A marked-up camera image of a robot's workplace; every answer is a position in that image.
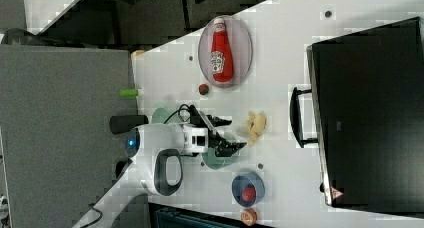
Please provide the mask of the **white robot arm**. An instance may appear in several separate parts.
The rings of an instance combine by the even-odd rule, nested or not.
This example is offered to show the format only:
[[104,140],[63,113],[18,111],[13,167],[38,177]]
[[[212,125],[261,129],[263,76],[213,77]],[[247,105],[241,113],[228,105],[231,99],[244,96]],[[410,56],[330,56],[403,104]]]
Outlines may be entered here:
[[183,182],[183,156],[212,152],[226,158],[247,145],[227,140],[216,130],[229,125],[229,120],[208,116],[194,105],[189,114],[188,122],[143,124],[131,130],[125,150],[132,161],[128,178],[139,183],[144,193],[176,193]]

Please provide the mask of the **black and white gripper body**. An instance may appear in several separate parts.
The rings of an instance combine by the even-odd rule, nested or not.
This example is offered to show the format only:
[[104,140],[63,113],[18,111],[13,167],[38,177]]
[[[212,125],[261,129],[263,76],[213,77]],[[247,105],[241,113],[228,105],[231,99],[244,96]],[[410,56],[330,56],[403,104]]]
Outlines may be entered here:
[[189,121],[182,125],[184,134],[182,154],[197,156],[207,153],[209,132],[215,129],[216,123],[211,115],[206,115],[197,109],[191,109],[189,113]]

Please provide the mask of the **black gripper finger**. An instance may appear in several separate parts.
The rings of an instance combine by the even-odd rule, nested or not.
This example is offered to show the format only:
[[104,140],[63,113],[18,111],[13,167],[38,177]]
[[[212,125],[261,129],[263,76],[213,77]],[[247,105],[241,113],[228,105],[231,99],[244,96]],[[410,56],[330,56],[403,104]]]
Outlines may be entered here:
[[244,148],[246,145],[246,142],[220,141],[215,147],[215,155],[217,157],[231,157],[233,154]]
[[229,126],[232,124],[231,120],[222,119],[217,116],[208,115],[207,118],[214,127]]

